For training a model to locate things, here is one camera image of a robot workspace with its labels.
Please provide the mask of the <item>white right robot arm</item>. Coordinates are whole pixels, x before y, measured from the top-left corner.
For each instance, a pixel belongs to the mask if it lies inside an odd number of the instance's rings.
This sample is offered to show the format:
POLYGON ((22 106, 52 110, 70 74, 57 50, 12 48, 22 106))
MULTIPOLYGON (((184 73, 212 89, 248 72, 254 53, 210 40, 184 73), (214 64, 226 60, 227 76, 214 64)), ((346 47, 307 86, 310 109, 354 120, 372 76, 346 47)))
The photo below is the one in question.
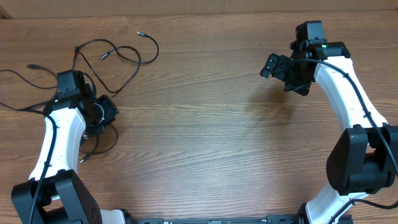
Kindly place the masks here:
POLYGON ((325 92, 341 136, 326 162, 327 183, 295 215, 268 215, 267 223, 352 223, 347 211, 397 178, 397 127, 373 106, 342 42, 326 40, 320 21, 296 27, 291 56, 270 54, 260 74, 284 82, 285 91, 325 92))

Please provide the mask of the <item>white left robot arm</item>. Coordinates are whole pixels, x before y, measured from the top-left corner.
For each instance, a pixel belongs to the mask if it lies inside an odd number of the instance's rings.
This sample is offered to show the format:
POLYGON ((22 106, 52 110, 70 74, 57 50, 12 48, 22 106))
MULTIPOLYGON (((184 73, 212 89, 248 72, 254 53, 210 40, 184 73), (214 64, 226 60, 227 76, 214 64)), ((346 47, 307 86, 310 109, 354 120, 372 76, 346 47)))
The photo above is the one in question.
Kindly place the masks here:
POLYGON ((119 113, 106 96, 85 82, 86 74, 57 74, 58 92, 46 102, 45 136, 27 182, 15 185, 11 198, 22 223, 125 223, 123 210, 103 210, 77 174, 84 135, 102 133, 119 113))

